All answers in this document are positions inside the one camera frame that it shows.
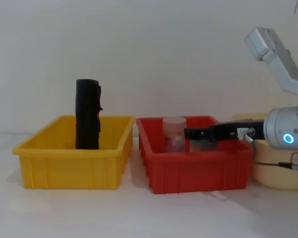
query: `white wall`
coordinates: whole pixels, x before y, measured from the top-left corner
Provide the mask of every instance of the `white wall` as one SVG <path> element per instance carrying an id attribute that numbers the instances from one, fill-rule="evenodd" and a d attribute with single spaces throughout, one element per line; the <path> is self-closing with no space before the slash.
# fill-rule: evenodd
<path id="1" fill-rule="evenodd" d="M 75 113 L 75 80 L 103 114 L 230 119 L 296 105 L 244 44 L 275 28 L 298 64 L 296 0 L 0 0 L 0 131 Z"/>

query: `red plastic bin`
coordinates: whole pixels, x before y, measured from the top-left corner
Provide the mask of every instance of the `red plastic bin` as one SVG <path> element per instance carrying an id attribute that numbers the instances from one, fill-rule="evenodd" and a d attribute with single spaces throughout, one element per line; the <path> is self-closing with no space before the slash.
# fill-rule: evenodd
<path id="1" fill-rule="evenodd" d="M 187 127 L 191 128 L 218 123 L 207 116 L 185 118 Z M 253 156 L 248 144 L 236 140 L 221 141 L 213 150 L 164 153 L 162 120 L 136 120 L 139 149 L 154 194 L 246 188 Z"/>

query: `black object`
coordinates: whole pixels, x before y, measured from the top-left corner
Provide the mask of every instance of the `black object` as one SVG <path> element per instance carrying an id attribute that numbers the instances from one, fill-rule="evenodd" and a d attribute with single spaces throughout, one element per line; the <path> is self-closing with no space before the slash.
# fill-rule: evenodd
<path id="1" fill-rule="evenodd" d="M 239 128 L 253 128 L 255 134 L 252 136 L 254 140 L 264 140 L 264 121 L 250 120 L 250 121 L 229 121 L 210 125 L 206 128 L 186 128 L 184 129 L 184 136 L 189 140 L 236 140 L 237 130 Z"/>
<path id="2" fill-rule="evenodd" d="M 101 87 L 98 81 L 78 79 L 76 81 L 76 149 L 98 150 Z"/>

